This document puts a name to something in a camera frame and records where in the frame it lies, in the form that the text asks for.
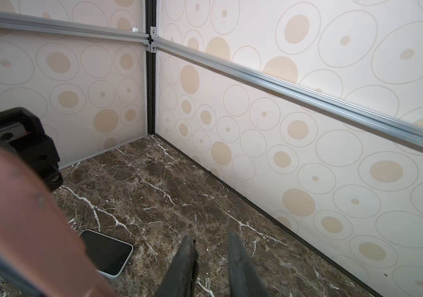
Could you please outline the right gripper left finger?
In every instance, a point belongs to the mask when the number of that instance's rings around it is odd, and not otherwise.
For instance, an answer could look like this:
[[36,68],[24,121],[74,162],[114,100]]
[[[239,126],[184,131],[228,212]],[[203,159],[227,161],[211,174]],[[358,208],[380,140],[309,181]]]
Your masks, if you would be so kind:
[[192,297],[198,272],[198,258],[195,238],[192,235],[185,236],[155,296]]

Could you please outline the horizontal aluminium rail back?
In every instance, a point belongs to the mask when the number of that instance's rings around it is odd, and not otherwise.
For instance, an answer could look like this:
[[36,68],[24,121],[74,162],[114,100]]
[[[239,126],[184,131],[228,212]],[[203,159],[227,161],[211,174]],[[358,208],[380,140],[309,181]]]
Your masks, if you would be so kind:
[[156,49],[423,153],[420,127],[168,41],[153,26],[150,38]]

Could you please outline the phone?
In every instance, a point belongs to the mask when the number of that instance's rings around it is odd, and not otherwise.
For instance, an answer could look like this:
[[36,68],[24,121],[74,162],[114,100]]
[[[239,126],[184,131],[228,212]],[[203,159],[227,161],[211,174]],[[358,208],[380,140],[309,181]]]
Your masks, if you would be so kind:
[[131,244],[93,230],[82,231],[79,238],[97,271],[110,279],[122,274],[134,251]]
[[0,256],[47,297],[114,297],[40,177],[0,148]]

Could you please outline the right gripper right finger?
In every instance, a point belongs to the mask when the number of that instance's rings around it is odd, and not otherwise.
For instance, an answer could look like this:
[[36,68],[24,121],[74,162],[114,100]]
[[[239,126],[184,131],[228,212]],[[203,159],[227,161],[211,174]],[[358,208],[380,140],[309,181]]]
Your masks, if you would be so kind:
[[235,231],[230,231],[227,235],[227,266],[232,297],[271,296]]

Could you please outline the diagonal aluminium rail left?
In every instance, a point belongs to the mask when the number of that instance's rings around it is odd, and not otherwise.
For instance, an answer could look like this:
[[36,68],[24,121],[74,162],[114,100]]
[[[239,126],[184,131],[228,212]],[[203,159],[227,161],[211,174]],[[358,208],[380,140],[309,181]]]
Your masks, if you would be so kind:
[[57,21],[8,12],[0,12],[0,28],[142,44],[149,43],[149,35],[146,33],[134,33],[115,28]]

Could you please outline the phone in clear case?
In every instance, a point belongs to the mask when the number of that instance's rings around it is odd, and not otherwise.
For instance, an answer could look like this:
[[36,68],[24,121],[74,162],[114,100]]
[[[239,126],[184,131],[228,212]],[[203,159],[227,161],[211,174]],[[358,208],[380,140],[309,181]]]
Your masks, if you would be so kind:
[[122,274],[134,251],[131,244],[93,230],[82,231],[79,238],[97,271],[110,279]]

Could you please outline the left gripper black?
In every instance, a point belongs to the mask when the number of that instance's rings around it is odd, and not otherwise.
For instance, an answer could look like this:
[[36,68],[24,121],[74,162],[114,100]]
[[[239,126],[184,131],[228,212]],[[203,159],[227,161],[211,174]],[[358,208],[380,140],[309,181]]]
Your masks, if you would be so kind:
[[0,147],[26,163],[53,192],[63,184],[60,157],[39,119],[25,108],[0,112]]

